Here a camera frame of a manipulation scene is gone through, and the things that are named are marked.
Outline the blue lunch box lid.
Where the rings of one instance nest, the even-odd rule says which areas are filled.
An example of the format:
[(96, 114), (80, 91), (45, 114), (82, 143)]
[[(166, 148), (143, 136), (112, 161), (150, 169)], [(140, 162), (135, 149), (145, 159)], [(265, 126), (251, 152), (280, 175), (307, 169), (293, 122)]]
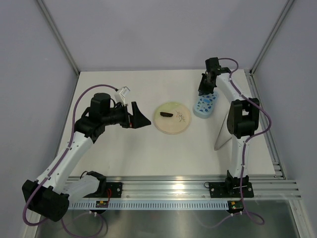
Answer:
[(219, 95), (218, 95), (218, 92), (216, 91), (214, 91), (213, 94), (198, 96), (193, 107), (198, 107), (198, 108), (214, 107), (215, 108), (218, 97)]

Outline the metal food tongs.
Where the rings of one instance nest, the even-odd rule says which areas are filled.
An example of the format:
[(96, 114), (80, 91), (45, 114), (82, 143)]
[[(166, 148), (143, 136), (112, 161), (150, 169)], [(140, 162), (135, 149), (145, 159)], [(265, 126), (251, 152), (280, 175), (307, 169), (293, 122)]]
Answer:
[(215, 151), (219, 150), (222, 146), (224, 146), (228, 141), (231, 140), (231, 134), (229, 133), (227, 128), (227, 119), (228, 113), (224, 117), (223, 122), (220, 126), (219, 133), (214, 144)]

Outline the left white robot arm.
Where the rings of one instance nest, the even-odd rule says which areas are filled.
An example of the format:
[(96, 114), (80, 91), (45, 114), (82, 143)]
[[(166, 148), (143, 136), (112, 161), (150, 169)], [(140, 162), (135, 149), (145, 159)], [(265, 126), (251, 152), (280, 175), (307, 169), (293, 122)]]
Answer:
[(66, 147), (56, 156), (49, 167), (34, 181), (26, 180), (22, 186), (26, 205), (23, 220), (27, 224), (26, 211), (31, 210), (51, 221), (62, 219), (69, 205), (85, 196), (102, 197), (106, 194), (106, 176), (90, 171), (71, 185), (66, 181), (83, 155), (104, 133), (106, 126), (138, 129), (151, 125), (132, 102), (132, 113), (120, 104), (111, 107), (111, 96), (97, 93), (79, 120), (73, 120), (71, 137)]

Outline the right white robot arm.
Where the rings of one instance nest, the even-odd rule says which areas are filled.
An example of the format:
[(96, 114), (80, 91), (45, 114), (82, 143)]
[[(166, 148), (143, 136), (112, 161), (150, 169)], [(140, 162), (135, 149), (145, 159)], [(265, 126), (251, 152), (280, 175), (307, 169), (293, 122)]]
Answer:
[(246, 192), (247, 198), (253, 198), (252, 184), (249, 182), (247, 160), (250, 143), (259, 127), (258, 98), (244, 95), (242, 89), (233, 82), (231, 71), (222, 67), (219, 58), (205, 60), (206, 72), (202, 74), (198, 92), (208, 95), (218, 88), (230, 103), (227, 116), (227, 130), (232, 138), (231, 165), (222, 182), (209, 182), (211, 198), (241, 198)]

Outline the blue lunch box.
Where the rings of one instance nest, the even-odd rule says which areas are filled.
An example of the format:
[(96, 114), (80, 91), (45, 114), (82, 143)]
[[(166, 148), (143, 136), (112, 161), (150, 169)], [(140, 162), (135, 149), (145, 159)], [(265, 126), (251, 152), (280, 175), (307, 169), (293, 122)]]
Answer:
[(202, 119), (207, 119), (209, 118), (212, 113), (213, 113), (214, 107), (194, 107), (193, 108), (193, 113), (195, 116), (202, 118)]

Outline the black sea cucumber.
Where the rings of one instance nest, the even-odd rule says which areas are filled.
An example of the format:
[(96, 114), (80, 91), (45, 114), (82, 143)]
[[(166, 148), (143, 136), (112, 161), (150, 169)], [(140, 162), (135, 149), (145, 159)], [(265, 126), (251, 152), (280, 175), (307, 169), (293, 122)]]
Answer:
[(162, 117), (166, 117), (166, 118), (171, 118), (173, 117), (172, 113), (167, 113), (167, 112), (160, 112), (159, 113)]

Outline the round cream plate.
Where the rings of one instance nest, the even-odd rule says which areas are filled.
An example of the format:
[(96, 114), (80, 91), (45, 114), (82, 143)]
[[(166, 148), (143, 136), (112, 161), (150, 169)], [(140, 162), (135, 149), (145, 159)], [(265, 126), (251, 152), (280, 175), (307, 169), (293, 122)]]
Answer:
[[(172, 113), (173, 117), (162, 117), (159, 113)], [(180, 134), (183, 133), (191, 124), (191, 112), (182, 103), (166, 102), (159, 105), (153, 115), (153, 122), (155, 127), (165, 134)]]

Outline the right aluminium frame post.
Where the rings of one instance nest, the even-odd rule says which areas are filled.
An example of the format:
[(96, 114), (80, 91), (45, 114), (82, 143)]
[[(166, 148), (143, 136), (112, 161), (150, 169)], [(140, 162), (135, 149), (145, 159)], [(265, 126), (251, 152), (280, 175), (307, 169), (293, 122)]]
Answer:
[(291, 9), (293, 8), (294, 4), (296, 3), (296, 0), (287, 0), (285, 5), (283, 6), (281, 12), (279, 13), (268, 37), (266, 38), (258, 56), (256, 57), (255, 62), (253, 63), (251, 69), (250, 69), (250, 75), (254, 76), (257, 69), (259, 68), (261, 62), (263, 61), (266, 53), (268, 52), (270, 46), (272, 45), (275, 37), (277, 36), (279, 30), (281, 29), (283, 23), (285, 22), (287, 16), (289, 15)]

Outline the aluminium frame post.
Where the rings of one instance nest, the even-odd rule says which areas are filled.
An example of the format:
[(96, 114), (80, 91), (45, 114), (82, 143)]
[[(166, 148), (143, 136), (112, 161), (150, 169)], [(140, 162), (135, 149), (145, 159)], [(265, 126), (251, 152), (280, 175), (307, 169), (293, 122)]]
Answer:
[(77, 66), (77, 63), (75, 62), (70, 50), (68, 49), (54, 19), (52, 14), (50, 13), (47, 5), (45, 4), (44, 0), (35, 0), (35, 3), (37, 4), (39, 11), (43, 15), (44, 20), (46, 21), (49, 29), (51, 30), (57, 44), (59, 45), (61, 51), (63, 52), (67, 62), (71, 66), (72, 70), (74, 71), (75, 75), (79, 77), (80, 75), (80, 70), (79, 67)]
[(287, 16), (289, 15), (291, 9), (293, 8), (294, 4), (296, 3), (296, 0), (287, 0), (285, 5), (283, 6), (281, 12), (279, 13), (268, 37), (266, 38), (258, 56), (256, 57), (255, 62), (253, 63), (251, 69), (250, 69), (250, 75), (254, 76), (257, 69), (259, 68), (261, 62), (263, 61), (266, 53), (268, 52), (270, 46), (272, 45), (275, 37), (277, 36), (279, 30), (281, 29), (283, 23), (285, 22)]

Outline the aluminium mounting rail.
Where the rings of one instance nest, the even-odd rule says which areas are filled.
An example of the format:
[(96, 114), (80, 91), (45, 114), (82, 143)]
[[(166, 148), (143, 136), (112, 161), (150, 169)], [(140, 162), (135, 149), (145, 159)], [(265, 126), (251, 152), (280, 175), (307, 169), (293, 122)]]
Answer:
[[(123, 183), (123, 200), (210, 200), (208, 182), (225, 176), (107, 176)], [(251, 176), (254, 200), (298, 200), (301, 192), (295, 180), (281, 176)]]

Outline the left aluminium frame post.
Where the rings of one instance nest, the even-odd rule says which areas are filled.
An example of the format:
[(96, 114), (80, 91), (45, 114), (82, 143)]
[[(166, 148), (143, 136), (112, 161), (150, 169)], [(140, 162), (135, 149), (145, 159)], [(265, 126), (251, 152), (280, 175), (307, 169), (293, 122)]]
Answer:
[(51, 30), (57, 44), (59, 45), (61, 51), (63, 52), (67, 62), (71, 66), (72, 70), (74, 71), (75, 75), (79, 77), (80, 75), (80, 70), (79, 67), (77, 66), (77, 63), (75, 62), (70, 50), (68, 49), (54, 19), (52, 14), (50, 13), (47, 5), (45, 4), (44, 0), (35, 0), (35, 3), (37, 4), (39, 11), (43, 15), (44, 20), (46, 21), (49, 29)]

